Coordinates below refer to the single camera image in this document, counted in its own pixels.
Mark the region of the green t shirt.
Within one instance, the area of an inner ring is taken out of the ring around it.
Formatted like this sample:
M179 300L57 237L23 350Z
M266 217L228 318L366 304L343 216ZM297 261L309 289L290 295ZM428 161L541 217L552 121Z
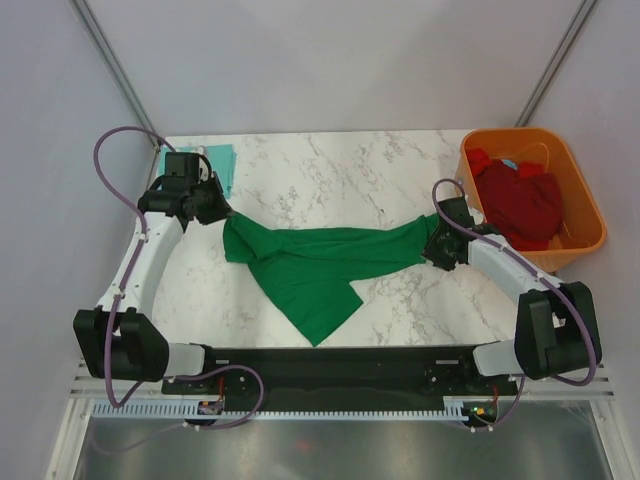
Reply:
M316 347L363 304L354 281L425 262L436 214L391 230L268 229L237 213L223 228L225 258L248 267L268 299Z

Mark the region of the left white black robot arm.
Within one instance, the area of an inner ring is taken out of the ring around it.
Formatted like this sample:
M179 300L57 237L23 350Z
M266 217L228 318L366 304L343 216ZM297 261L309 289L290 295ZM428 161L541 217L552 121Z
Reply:
M219 369L197 344L167 341L151 321L169 258L198 222L210 225L233 213L208 159L169 152L164 173L137 203L134 232L111 286L92 310L80 310L73 330L89 373L100 379L156 382L184 375L198 393L219 382Z

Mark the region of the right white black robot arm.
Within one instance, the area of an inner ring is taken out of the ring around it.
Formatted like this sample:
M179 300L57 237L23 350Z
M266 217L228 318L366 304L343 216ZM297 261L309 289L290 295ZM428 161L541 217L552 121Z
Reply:
M490 225L477 225L464 198L435 204L438 226L424 257L451 271L469 265L489 277L517 307L514 338L476 346L458 368L458 381L477 394L496 375L553 378L573 386L594 379L602 360L591 290L565 283L512 249Z

